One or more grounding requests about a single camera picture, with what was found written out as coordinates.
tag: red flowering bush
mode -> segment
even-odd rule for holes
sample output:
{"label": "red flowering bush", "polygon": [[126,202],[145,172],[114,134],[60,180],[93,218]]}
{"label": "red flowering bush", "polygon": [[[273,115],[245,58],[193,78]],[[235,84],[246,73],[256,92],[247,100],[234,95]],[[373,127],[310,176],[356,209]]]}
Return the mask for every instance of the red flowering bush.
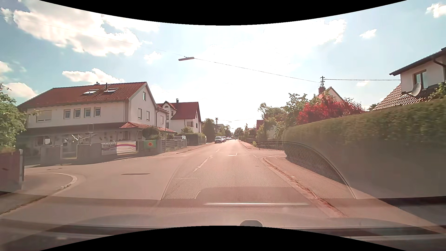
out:
{"label": "red flowering bush", "polygon": [[364,112],[360,103],[352,99],[336,101],[333,96],[324,93],[314,102],[307,102],[296,118],[298,125],[312,123],[328,118],[344,117]]}

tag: road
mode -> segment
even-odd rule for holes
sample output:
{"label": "road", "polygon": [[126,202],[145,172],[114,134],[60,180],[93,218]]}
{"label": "road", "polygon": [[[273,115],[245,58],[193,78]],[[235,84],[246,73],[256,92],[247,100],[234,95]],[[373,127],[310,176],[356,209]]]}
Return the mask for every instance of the road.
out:
{"label": "road", "polygon": [[[184,210],[179,201],[195,198],[209,203],[294,203],[297,213],[326,218],[326,209],[311,195],[293,188],[261,159],[276,154],[246,149],[230,140],[174,155],[27,168],[27,175],[63,173],[77,181],[0,219],[62,225],[117,214],[165,215]],[[170,202],[155,209],[161,199]],[[6,241],[11,236],[0,238]]]}

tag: skylight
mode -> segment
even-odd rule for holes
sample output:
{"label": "skylight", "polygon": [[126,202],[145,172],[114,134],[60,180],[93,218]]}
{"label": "skylight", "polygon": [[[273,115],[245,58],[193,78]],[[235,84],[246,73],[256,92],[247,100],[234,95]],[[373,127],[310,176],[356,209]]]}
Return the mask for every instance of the skylight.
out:
{"label": "skylight", "polygon": [[116,92],[117,89],[118,88],[110,88],[110,89],[105,90],[104,92]]}
{"label": "skylight", "polygon": [[92,89],[92,90],[88,90],[87,92],[84,92],[84,94],[92,94],[97,92],[99,89]]}

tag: sign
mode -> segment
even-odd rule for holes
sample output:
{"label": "sign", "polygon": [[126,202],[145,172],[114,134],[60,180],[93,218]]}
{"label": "sign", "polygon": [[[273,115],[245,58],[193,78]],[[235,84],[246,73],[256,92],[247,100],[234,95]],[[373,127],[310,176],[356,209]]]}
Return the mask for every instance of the sign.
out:
{"label": "sign", "polygon": [[116,143],[101,143],[102,155],[116,154]]}
{"label": "sign", "polygon": [[154,149],[157,147],[156,139],[153,140],[144,140],[144,149]]}
{"label": "sign", "polygon": [[117,154],[136,153],[136,141],[119,141],[116,142]]}

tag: satellite dish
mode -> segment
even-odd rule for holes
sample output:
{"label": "satellite dish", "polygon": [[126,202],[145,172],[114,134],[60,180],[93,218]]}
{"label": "satellite dish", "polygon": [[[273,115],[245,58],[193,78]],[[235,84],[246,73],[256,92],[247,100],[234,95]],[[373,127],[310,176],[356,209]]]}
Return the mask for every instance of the satellite dish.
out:
{"label": "satellite dish", "polygon": [[418,96],[418,94],[420,94],[420,91],[421,91],[421,83],[416,83],[413,86],[412,93],[410,95],[416,97]]}

